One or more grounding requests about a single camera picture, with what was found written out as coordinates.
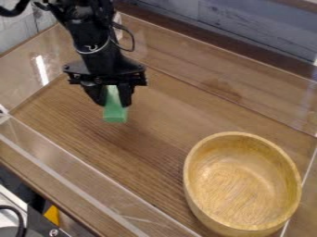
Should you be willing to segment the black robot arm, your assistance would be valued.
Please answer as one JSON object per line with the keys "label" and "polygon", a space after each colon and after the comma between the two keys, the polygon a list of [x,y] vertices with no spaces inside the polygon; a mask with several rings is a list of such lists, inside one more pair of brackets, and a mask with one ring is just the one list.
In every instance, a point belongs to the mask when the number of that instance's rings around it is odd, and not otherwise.
{"label": "black robot arm", "polygon": [[107,87],[114,85],[121,106],[131,106],[135,87],[147,85],[146,67],[123,54],[135,50],[135,37],[131,48],[123,48],[115,30],[131,31],[114,21],[113,0],[42,0],[34,5],[52,13],[72,37],[80,59],[63,66],[68,82],[82,86],[99,106],[107,104]]}

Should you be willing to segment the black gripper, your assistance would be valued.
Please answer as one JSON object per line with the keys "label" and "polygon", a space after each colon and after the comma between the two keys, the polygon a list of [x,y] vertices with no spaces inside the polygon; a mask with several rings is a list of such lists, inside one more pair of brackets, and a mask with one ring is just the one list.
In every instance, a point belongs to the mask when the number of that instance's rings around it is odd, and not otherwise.
{"label": "black gripper", "polygon": [[84,45],[75,50],[80,59],[63,66],[70,83],[94,83],[83,84],[82,88],[99,106],[107,102],[109,90],[103,85],[118,85],[122,107],[131,106],[134,87],[147,85],[146,66],[125,56],[114,45]]}

